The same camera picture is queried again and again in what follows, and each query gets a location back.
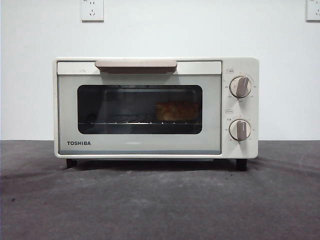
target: oven foot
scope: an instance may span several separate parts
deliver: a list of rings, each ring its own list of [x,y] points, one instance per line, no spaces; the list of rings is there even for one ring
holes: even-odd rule
[[[67,169],[72,168],[72,167],[74,167],[75,165],[77,165],[77,160],[66,159],[65,162],[66,162],[66,168],[67,168]]]
[[[247,170],[247,159],[237,159],[236,160],[236,169],[238,171]]]

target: bread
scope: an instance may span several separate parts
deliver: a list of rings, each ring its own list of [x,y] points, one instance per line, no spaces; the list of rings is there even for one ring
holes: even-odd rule
[[[198,118],[199,104],[187,101],[163,102],[155,105],[158,121],[186,121]]]

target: toshiba logo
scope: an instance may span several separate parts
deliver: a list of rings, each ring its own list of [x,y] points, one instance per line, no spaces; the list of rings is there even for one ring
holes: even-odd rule
[[[68,145],[91,145],[90,141],[67,141]]]

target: timer knob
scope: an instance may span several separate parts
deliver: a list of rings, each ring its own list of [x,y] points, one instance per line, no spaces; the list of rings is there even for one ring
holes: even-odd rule
[[[235,120],[230,124],[229,133],[230,135],[238,141],[246,140],[251,132],[251,127],[249,123],[245,120]]]
[[[251,91],[251,82],[246,76],[238,76],[230,83],[230,92],[238,99],[249,95]]]

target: oven door handle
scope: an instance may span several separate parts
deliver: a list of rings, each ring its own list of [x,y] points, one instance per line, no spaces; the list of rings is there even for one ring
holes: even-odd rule
[[[98,60],[94,65],[109,74],[167,74],[174,73],[174,60]]]

